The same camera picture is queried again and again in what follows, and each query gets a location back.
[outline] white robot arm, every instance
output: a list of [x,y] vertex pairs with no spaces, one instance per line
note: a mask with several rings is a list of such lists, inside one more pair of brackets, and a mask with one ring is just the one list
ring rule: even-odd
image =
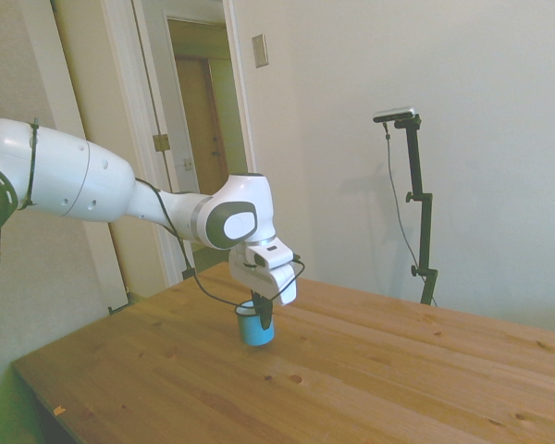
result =
[[232,276],[282,304],[296,298],[292,251],[277,237],[267,179],[232,175],[212,196],[156,191],[105,148],[37,125],[0,119],[0,228],[15,209],[113,222],[146,219],[182,239],[230,249]]

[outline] wooden table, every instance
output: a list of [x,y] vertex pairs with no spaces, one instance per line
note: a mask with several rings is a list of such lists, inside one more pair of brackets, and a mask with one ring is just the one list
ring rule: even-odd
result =
[[555,333],[305,279],[275,325],[189,279],[15,367],[82,443],[555,443]]

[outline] wooden door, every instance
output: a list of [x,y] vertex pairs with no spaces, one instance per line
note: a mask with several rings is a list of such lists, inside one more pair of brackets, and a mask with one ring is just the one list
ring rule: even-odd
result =
[[214,89],[207,59],[177,58],[193,163],[202,194],[214,194],[228,179]]

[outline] cup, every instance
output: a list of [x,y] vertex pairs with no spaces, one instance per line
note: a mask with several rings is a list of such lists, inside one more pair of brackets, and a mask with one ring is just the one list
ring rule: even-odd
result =
[[264,345],[274,338],[274,320],[267,330],[261,326],[261,318],[253,308],[253,301],[243,302],[234,310],[239,319],[240,338],[247,345]]

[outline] light switch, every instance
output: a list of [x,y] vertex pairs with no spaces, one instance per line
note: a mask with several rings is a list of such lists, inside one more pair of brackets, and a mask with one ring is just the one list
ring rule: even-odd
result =
[[265,34],[253,37],[253,54],[255,56],[255,66],[260,68],[269,65],[267,60],[267,46],[265,46]]

